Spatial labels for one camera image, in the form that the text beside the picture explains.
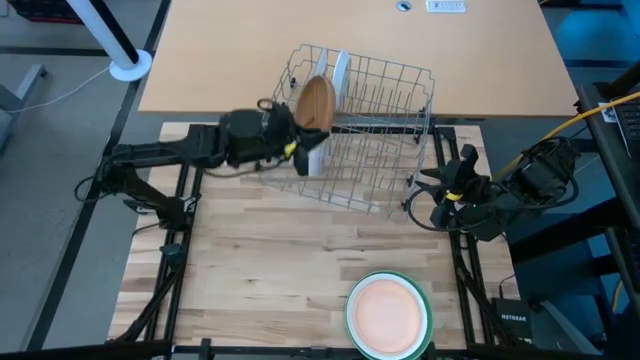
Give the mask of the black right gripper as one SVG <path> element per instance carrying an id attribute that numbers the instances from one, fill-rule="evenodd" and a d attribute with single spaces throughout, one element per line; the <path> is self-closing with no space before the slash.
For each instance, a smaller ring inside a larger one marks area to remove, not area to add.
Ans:
<path id="1" fill-rule="evenodd" d="M 463 195 L 459 201 L 454 202 L 471 204 L 489 202 L 492 198 L 492 182 L 489 176 L 479 175 L 475 172 L 475 165 L 479 158 L 476 147 L 465 144 L 462 147 L 462 158 L 464 166 L 458 164 L 423 169 L 420 174 L 439 180 L 445 186 L 445 199 L 447 199 L 446 194 L 452 192 Z"/>

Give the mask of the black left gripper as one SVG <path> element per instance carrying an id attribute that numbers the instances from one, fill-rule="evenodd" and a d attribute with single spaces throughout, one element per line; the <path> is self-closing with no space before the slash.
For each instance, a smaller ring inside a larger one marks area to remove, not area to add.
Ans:
<path id="1" fill-rule="evenodd" d="M 309 175 L 309 155 L 306 149 L 314 149 L 322 144 L 330 133 L 321 129 L 302 128 L 298 131 L 297 147 L 290 156 L 284 154 L 287 144 L 296 143 L 297 126 L 290 108 L 285 103 L 260 102 L 259 109 L 266 116 L 266 126 L 263 128 L 263 145 L 260 149 L 260 159 L 267 162 L 277 160 L 279 163 L 288 162 L 293 156 L 293 165 L 299 176 Z"/>

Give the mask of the blue patterned plate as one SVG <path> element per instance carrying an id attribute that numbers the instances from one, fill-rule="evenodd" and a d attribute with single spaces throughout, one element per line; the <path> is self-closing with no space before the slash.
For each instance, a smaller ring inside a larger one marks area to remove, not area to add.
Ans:
<path id="1" fill-rule="evenodd" d="M 310 177 L 321 176 L 324 173 L 325 156 L 325 141 L 308 152 L 308 175 Z"/>

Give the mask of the brown wooden plate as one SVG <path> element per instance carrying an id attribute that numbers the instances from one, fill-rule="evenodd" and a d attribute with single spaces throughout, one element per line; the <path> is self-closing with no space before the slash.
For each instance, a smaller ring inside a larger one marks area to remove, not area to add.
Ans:
<path id="1" fill-rule="evenodd" d="M 336 95 L 332 83 L 324 76 L 314 76 L 298 99 L 294 119 L 302 128 L 330 132 L 335 109 Z"/>

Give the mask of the peach plate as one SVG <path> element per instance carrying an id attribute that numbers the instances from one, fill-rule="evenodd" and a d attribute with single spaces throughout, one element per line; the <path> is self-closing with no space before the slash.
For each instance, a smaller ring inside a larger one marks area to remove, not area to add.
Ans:
<path id="1" fill-rule="evenodd" d="M 421 334 L 422 313 L 402 283 L 374 279 L 359 291 L 354 304 L 355 330 L 376 355 L 406 357 Z"/>

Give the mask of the light brown desk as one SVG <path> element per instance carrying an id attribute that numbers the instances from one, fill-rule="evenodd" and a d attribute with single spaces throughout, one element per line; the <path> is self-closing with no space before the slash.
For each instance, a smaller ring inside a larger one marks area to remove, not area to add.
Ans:
<path id="1" fill-rule="evenodd" d="M 431 71 L 433 111 L 569 116 L 576 91 L 537 0 L 172 0 L 140 110 L 225 112 L 267 95 L 302 44 Z"/>

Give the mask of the white power strip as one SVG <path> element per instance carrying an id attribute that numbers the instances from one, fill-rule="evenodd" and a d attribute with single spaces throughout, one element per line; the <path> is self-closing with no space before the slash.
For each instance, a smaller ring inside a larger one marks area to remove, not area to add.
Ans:
<path id="1" fill-rule="evenodd" d="M 465 13 L 465 0 L 426 0 L 426 9 L 430 13 Z"/>

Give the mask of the black equipment cart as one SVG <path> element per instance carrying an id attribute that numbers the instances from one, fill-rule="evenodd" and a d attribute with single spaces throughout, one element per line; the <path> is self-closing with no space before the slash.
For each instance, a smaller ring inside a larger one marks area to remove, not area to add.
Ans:
<path id="1" fill-rule="evenodd" d="M 640 61 L 610 82 L 578 90 L 586 118 L 615 196 L 598 207 L 615 222 L 605 227 L 609 262 L 622 281 L 628 303 L 609 341 L 620 360 L 640 360 Z M 613 106 L 617 123 L 606 123 L 599 102 Z"/>

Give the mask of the white and black pole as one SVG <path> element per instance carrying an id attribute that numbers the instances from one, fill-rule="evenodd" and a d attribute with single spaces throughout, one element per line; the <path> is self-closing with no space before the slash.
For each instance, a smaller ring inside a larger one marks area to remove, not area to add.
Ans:
<path id="1" fill-rule="evenodd" d="M 103 0 L 66 0 L 111 59 L 110 75 L 121 82 L 141 80 L 151 70 L 152 56 L 136 49 Z"/>

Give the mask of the grey desk leg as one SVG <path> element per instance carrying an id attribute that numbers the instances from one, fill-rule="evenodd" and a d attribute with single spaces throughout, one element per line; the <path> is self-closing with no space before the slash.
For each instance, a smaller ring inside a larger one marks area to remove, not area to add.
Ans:
<path id="1" fill-rule="evenodd" d="M 46 75 L 46 68 L 42 64 L 37 64 L 30 68 L 15 91 L 0 84 L 0 113 L 7 115 L 6 119 L 0 117 L 0 153 L 6 148 L 13 134 L 23 106 L 38 81 Z"/>

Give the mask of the black crate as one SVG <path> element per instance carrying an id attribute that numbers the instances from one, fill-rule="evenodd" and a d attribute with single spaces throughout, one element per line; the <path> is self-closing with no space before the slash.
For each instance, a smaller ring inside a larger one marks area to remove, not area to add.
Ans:
<path id="1" fill-rule="evenodd" d="M 24 19 L 31 22 L 82 24 L 66 0 L 6 0 Z"/>

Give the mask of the black network switch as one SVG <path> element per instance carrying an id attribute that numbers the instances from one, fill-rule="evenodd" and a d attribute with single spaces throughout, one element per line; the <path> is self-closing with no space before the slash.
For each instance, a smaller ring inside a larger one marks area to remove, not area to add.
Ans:
<path id="1" fill-rule="evenodd" d="M 532 341 L 531 311 L 525 302 L 516 299 L 493 298 L 492 304 L 505 327 L 517 338 L 526 342 Z"/>

